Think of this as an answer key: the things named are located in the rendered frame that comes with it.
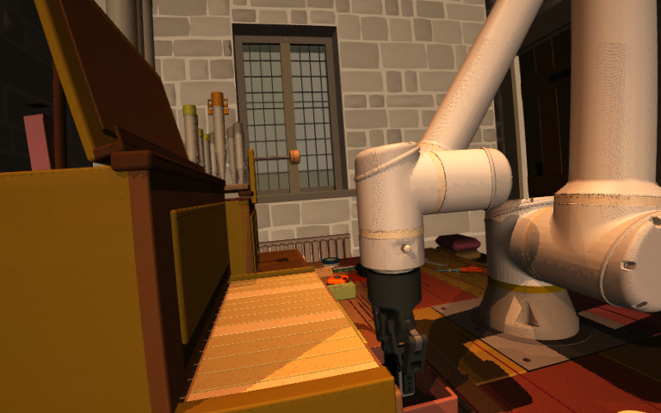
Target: purple pillow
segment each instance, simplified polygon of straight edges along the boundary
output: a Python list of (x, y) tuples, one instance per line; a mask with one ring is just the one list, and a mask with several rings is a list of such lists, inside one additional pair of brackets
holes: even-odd
[(459, 234), (441, 235), (436, 239), (436, 243), (444, 248), (450, 248), (456, 252), (476, 250), (481, 245), (477, 239)]

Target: stack of cushions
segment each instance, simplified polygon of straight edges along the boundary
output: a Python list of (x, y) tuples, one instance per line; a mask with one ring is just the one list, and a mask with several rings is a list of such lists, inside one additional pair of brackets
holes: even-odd
[(478, 251), (481, 243), (473, 238), (464, 235), (441, 235), (436, 239), (439, 245), (437, 250), (447, 252), (453, 256), (460, 256), (469, 260), (477, 260), (482, 256)]

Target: window sill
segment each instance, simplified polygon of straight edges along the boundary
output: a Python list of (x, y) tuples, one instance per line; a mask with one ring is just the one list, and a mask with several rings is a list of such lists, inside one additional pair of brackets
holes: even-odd
[(298, 194), (260, 195), (257, 193), (257, 204), (273, 202), (292, 202), (295, 200), (324, 200), (329, 198), (348, 198), (355, 196), (355, 189), (338, 189), (335, 191), (300, 192)]

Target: window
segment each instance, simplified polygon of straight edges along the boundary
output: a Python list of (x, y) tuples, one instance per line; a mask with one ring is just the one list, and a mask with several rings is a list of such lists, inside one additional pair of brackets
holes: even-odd
[(256, 157), (300, 152), (297, 165), (285, 159), (255, 162), (260, 200), (351, 196), (332, 37), (238, 35), (236, 26), (244, 144)]

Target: open lid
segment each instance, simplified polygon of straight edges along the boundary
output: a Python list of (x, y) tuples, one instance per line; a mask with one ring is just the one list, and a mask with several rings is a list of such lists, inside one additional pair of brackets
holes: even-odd
[(196, 167), (160, 77), (103, 10), (93, 0), (34, 3), (88, 160), (149, 150)]

